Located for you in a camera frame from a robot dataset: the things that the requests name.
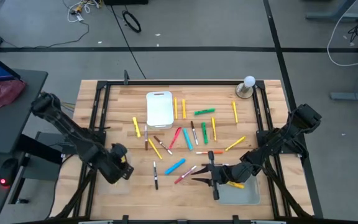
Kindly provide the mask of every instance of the wooden table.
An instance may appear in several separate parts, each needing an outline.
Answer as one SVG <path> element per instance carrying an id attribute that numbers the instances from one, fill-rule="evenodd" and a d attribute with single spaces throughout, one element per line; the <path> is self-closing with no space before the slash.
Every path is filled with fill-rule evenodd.
<path id="1" fill-rule="evenodd" d="M 97 80 L 81 82 L 73 119 L 82 127 L 87 128 L 90 123 L 96 83 Z M 265 85 L 274 126 L 282 127 L 287 120 L 288 109 L 280 80 L 266 80 Z M 160 160 L 150 146 L 148 151 L 144 149 L 144 125 L 147 119 L 145 95 L 151 91 L 166 90 L 171 91 L 173 96 L 178 99 L 178 119 L 175 120 L 171 129 L 148 132 L 149 138 L 153 140 L 163 157 L 163 160 Z M 102 92 L 99 105 L 102 105 L 103 95 Z M 182 99 L 186 99 L 187 119 L 182 119 Z M 238 124 L 234 121 L 232 100 L 236 101 Z M 264 114 L 261 101 L 259 100 L 260 107 Z M 194 116 L 194 111 L 206 108 L 216 108 L 216 111 L 213 114 Z M 132 122 L 133 116 L 136 116 L 139 122 L 141 138 L 136 138 Z M 213 140 L 211 116 L 216 119 L 217 141 Z M 98 115 L 96 124 L 99 124 L 99 118 Z M 195 146 L 194 143 L 190 121 L 193 121 L 196 127 L 200 142 L 198 146 Z M 263 121 L 265 129 L 267 129 L 264 116 Z M 207 124 L 209 136 L 207 145 L 203 143 L 201 122 Z M 267 178 L 263 172 L 257 176 L 260 192 L 259 205 L 221 205 L 213 200 L 211 188 L 204 183 L 191 180 L 191 177 L 186 177 L 179 184 L 173 183 L 190 167 L 197 165 L 201 168 L 201 163 L 208 162 L 208 156 L 196 155 L 196 151 L 225 149 L 246 135 L 245 141 L 223 155 L 215 156 L 216 162 L 237 164 L 241 155 L 257 148 L 255 135 L 257 123 L 252 98 L 246 100 L 238 98 L 234 92 L 234 86 L 113 86 L 110 90 L 105 127 L 110 127 L 106 130 L 106 147 L 115 142 L 125 145 L 129 150 L 129 161 L 135 171 L 129 180 L 120 180 L 116 185 L 107 184 L 103 176 L 98 174 L 91 219 L 120 220 L 123 215 L 129 215 L 131 220 L 230 220 L 233 215 L 239 215 L 240 219 L 273 219 Z M 185 138 L 181 133 L 173 147 L 171 156 L 157 144 L 152 136 L 156 135 L 166 145 L 169 145 L 177 127 L 187 128 L 195 149 L 191 152 L 188 150 Z M 165 170 L 181 158 L 185 158 L 186 162 L 170 175 L 164 175 Z M 287 188 L 303 209 L 308 213 L 313 213 L 300 159 L 294 154 L 280 155 L 280 158 Z M 158 190 L 155 190 L 154 187 L 153 161 L 157 162 Z M 56 187 L 51 216 L 56 215 L 64 207 L 76 190 L 80 167 L 81 161 L 77 157 L 71 158 L 63 165 Z M 283 215 L 281 195 L 277 187 L 275 189 L 280 214 Z M 83 197 L 80 215 L 84 214 L 85 201 L 86 196 Z"/>

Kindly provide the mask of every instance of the red marker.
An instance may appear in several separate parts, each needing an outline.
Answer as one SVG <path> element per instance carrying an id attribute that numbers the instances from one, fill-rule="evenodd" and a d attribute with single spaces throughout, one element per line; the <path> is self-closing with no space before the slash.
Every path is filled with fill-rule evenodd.
<path id="1" fill-rule="evenodd" d="M 175 180 L 175 184 L 179 183 L 179 181 L 183 180 L 187 175 L 189 175 L 193 170 L 195 170 L 197 166 L 193 166 L 189 171 L 187 171 L 185 174 L 181 175 L 177 180 Z"/>
<path id="2" fill-rule="evenodd" d="M 223 150 L 213 151 L 214 154 L 223 154 Z M 196 154 L 208 154 L 208 152 L 196 152 Z"/>
<path id="3" fill-rule="evenodd" d="M 173 143 L 175 143 L 175 141 L 177 140 L 177 138 L 178 138 L 178 136 L 179 136 L 179 134 L 180 134 L 180 130 L 181 130 L 181 127 L 179 127 L 179 128 L 177 129 L 177 131 L 175 132 L 175 136 L 173 137 L 172 142 L 171 142 L 171 144 L 170 144 L 169 147 L 168 147 L 168 150 L 171 150 L 171 148 L 172 148 L 172 146 L 173 146 Z"/>

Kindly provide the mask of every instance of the black metal frame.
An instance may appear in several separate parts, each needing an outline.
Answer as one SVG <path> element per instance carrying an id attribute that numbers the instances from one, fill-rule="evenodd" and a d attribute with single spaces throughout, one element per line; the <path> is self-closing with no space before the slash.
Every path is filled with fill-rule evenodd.
<path id="1" fill-rule="evenodd" d="M 126 78 L 125 80 L 120 80 L 120 81 L 119 80 L 117 80 L 117 81 L 104 81 L 104 80 L 98 81 L 98 83 L 96 85 L 96 93 L 95 93 L 95 98 L 94 98 L 94 103 L 93 103 L 92 114 L 91 114 L 91 121 L 89 122 L 89 128 L 91 130 L 95 129 L 94 123 L 96 120 L 96 115 L 97 115 L 97 110 L 98 110 L 98 105 L 99 105 L 99 100 L 100 100 L 100 94 L 101 94 L 101 90 L 103 88 L 105 88 L 102 114 L 101 114 L 101 119 L 100 119 L 100 125 L 98 127 L 99 128 L 98 134 L 106 133 L 104 131 L 104 124 L 105 124 L 106 112 L 107 112 L 107 108 L 108 108 L 110 88 L 113 85 L 233 85 L 233 91 L 234 91 L 235 86 L 240 84 L 241 82 L 243 82 L 242 80 L 129 80 L 127 76 L 125 78 Z M 264 111 L 265 111 L 267 126 L 268 126 L 269 130 L 273 129 L 273 122 L 272 122 L 272 117 L 270 114 L 270 108 L 269 108 L 269 103 L 268 103 L 268 99 L 267 99 L 267 94 L 265 91 L 264 81 L 257 80 L 253 89 L 254 89 L 254 94 L 252 95 L 252 97 L 253 97 L 253 101 L 254 101 L 255 114 L 256 114 L 256 120 L 257 120 L 257 125 L 258 125 L 257 137 L 259 139 L 259 137 L 263 136 L 264 127 L 263 127 L 263 122 L 262 122 L 262 115 L 260 112 L 259 99 L 257 96 L 257 89 L 260 90 L 261 95 L 262 95 L 262 102 L 264 105 Z M 284 183 L 283 171 L 282 171 L 280 158 L 279 158 L 279 156 L 274 156 L 273 158 L 275 161 L 277 174 L 278 174 L 280 180 Z M 83 169 L 81 168 L 80 180 L 84 179 L 85 174 L 86 174 L 86 172 L 83 172 Z M 270 192 L 270 199 L 272 202 L 272 210 L 273 210 L 274 219 L 278 219 L 280 217 L 291 217 L 290 206 L 284 197 L 283 197 L 283 202 L 284 202 L 285 216 L 280 216 L 273 180 L 269 177 L 267 177 L 267 179 L 268 179 L 268 187 L 269 187 L 269 192 Z M 87 218 L 90 218 L 90 215 L 91 215 L 95 183 L 96 183 L 96 176 L 91 180 L 91 183 L 89 184 L 89 193 L 88 193 L 88 198 L 87 198 L 87 202 L 86 202 L 86 211 L 85 211 L 85 217 L 87 217 Z M 79 211 L 80 204 L 81 204 L 81 199 L 79 199 L 79 201 L 77 202 L 77 205 L 76 205 L 77 207 L 75 207 L 76 210 L 73 214 L 73 217 L 78 217 L 78 212 L 76 212 L 76 211 Z M 316 216 L 322 218 L 322 214 L 316 214 Z M 187 223 L 189 223 L 189 222 L 190 223 L 233 223 L 234 219 L 233 220 L 193 220 L 193 221 L 186 220 L 186 222 Z M 250 220 L 238 220 L 238 222 L 235 222 L 235 223 L 249 223 L 249 222 L 250 222 Z M 142 221 L 142 220 L 132 221 L 131 220 L 131 221 L 124 222 L 124 220 L 114 220 L 114 223 L 158 223 L 158 221 L 157 220 L 144 220 L 144 221 Z"/>

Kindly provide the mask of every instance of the pink marker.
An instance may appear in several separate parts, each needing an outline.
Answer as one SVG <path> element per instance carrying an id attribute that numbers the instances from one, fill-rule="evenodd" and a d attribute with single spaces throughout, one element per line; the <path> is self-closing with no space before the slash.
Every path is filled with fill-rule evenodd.
<path id="1" fill-rule="evenodd" d="M 195 170 L 197 166 L 193 166 L 189 171 L 187 171 L 185 174 L 181 175 L 177 180 L 175 180 L 175 184 L 179 183 L 179 181 L 183 180 L 187 175 L 189 175 L 193 170 Z"/>

